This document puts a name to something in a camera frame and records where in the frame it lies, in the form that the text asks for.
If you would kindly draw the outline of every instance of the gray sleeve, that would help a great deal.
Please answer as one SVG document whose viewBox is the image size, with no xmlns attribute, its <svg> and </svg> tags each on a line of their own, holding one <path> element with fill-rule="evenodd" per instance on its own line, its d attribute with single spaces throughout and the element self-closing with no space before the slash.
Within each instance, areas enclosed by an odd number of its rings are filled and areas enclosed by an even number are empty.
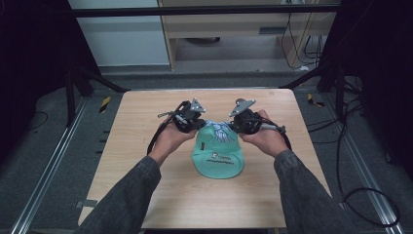
<svg viewBox="0 0 413 234">
<path fill-rule="evenodd" d="M 288 233 L 357 233 L 344 211 L 291 150 L 274 162 Z"/>
<path fill-rule="evenodd" d="M 160 180 L 158 164 L 144 157 L 103 197 L 75 233 L 137 233 Z"/>
</svg>

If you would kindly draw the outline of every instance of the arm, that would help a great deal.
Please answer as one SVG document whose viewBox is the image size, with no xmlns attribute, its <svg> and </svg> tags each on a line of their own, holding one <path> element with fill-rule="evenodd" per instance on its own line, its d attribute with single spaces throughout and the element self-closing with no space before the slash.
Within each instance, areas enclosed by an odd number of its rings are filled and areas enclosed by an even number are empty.
<svg viewBox="0 0 413 234">
<path fill-rule="evenodd" d="M 115 184 L 75 233 L 137 233 L 161 180 L 160 167 L 195 133 L 183 134 L 174 124 L 169 124 L 159 135 L 152 152 Z"/>
<path fill-rule="evenodd" d="M 264 110 L 259 114 L 269 119 Z M 260 130 L 240 138 L 275 158 L 282 209 L 288 233 L 357 233 L 338 204 L 301 160 L 286 147 L 277 131 Z"/>
</svg>

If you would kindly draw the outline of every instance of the hand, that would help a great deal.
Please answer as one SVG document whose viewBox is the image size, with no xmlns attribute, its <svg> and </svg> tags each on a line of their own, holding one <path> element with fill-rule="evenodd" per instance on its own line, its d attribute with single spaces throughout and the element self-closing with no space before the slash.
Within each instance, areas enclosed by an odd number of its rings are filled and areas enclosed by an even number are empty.
<svg viewBox="0 0 413 234">
<path fill-rule="evenodd" d="M 266 119 L 270 119 L 265 110 L 258 111 L 258 114 Z M 244 142 L 257 146 L 263 153 L 276 158 L 281 152 L 288 149 L 282 135 L 274 130 L 260 129 L 254 135 L 239 134 Z"/>
<path fill-rule="evenodd" d="M 173 123 L 167 127 L 158 136 L 155 146 L 148 156 L 152 157 L 159 165 L 162 166 L 167 157 L 175 151 L 183 142 L 195 137 L 196 130 L 184 134 L 179 131 Z"/>
</svg>

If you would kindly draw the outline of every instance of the white wall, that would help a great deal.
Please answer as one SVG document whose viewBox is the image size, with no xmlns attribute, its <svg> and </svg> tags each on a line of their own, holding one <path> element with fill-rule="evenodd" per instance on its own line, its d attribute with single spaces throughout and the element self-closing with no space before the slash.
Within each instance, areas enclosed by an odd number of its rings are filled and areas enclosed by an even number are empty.
<svg viewBox="0 0 413 234">
<path fill-rule="evenodd" d="M 158 7 L 156 0 L 69 0 L 72 9 Z M 160 17 L 78 18 L 98 66 L 169 65 Z"/>
</svg>

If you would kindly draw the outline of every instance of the black pole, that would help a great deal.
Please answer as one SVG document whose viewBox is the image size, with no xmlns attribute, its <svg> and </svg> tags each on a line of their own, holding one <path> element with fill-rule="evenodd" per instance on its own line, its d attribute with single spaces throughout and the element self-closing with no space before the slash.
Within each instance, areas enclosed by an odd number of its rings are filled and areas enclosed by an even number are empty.
<svg viewBox="0 0 413 234">
<path fill-rule="evenodd" d="M 304 82 L 310 80 L 311 78 L 315 77 L 315 76 L 320 76 L 324 69 L 326 67 L 329 67 L 331 65 L 331 62 L 326 61 L 326 62 L 320 62 L 319 66 L 314 68 L 313 70 L 307 72 L 306 74 L 304 74 L 303 76 L 301 76 L 300 78 L 292 81 L 291 83 L 288 83 L 286 85 L 283 86 L 279 86 L 279 89 L 294 89 L 297 86 L 303 84 Z"/>
<path fill-rule="evenodd" d="M 131 90 L 131 89 L 125 89 L 125 88 L 122 88 L 120 86 L 117 86 L 117 85 L 113 84 L 112 82 L 105 80 L 103 77 L 90 72 L 85 67 L 78 67 L 78 70 L 79 70 L 79 72 L 83 73 L 84 75 L 89 76 L 90 78 L 94 79 L 95 81 L 99 82 L 100 84 L 108 87 L 109 89 L 111 89 L 111 90 L 113 90 L 117 93 L 125 93 L 125 92 Z"/>
<path fill-rule="evenodd" d="M 73 91 L 73 82 L 71 78 L 70 70 L 64 75 L 64 81 L 66 83 L 66 99 L 67 99 L 67 123 L 66 127 L 69 127 L 75 118 L 75 97 Z"/>
<path fill-rule="evenodd" d="M 344 67 L 340 62 L 338 63 L 337 69 L 337 80 L 336 80 L 336 113 L 338 119 L 343 122 L 346 121 L 344 118 L 343 108 L 344 108 Z"/>
<path fill-rule="evenodd" d="M 178 15 L 220 15 L 220 14 L 265 14 L 265 13 L 329 13 L 358 10 L 360 5 L 300 4 L 300 5 L 235 5 L 201 7 L 154 7 L 121 9 L 73 9 L 72 11 L 48 11 L 46 14 L 59 17 L 102 18 L 102 17 L 144 17 Z"/>
</svg>

